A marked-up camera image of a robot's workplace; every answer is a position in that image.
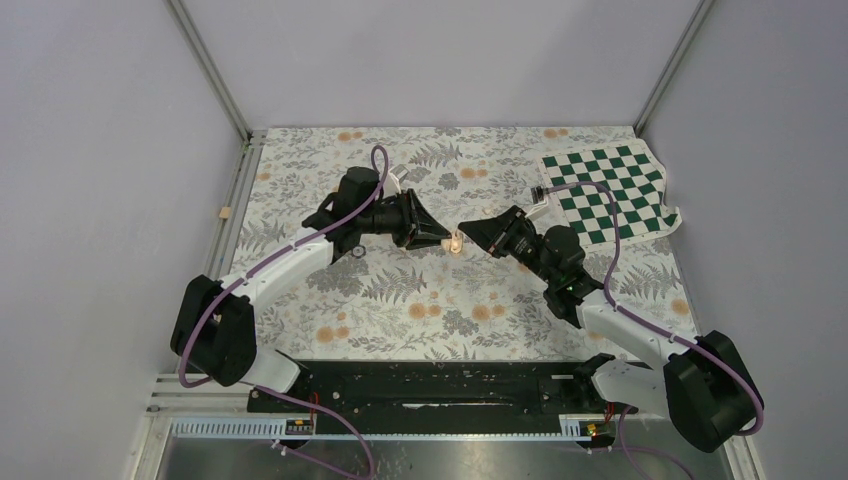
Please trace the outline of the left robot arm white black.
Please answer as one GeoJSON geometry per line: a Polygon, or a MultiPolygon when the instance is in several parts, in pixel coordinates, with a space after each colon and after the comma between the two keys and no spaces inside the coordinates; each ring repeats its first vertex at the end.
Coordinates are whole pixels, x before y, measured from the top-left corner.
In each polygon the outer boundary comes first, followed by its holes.
{"type": "Polygon", "coordinates": [[[360,247],[364,235],[388,235],[406,250],[439,247],[452,236],[413,190],[385,189],[376,171],[351,167],[282,254],[245,273],[189,282],[171,350],[221,386],[259,385],[272,389],[285,410],[301,409],[311,388],[299,377],[301,366],[273,347],[258,346],[256,321],[296,284],[360,247]]]}

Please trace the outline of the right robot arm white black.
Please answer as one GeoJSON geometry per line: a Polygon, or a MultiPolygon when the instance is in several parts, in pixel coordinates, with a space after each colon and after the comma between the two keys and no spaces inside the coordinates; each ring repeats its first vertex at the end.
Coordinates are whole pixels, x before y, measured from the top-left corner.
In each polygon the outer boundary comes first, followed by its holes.
{"type": "Polygon", "coordinates": [[[707,453],[761,423],[762,398],[732,340],[718,331],[689,340],[638,319],[584,269],[573,228],[556,225],[540,234],[517,206],[458,228],[492,257],[512,257],[544,281],[543,298],[556,318],[636,358],[635,366],[610,355],[587,361],[588,375],[573,386],[583,410],[597,412],[612,402],[664,417],[707,453]]]}

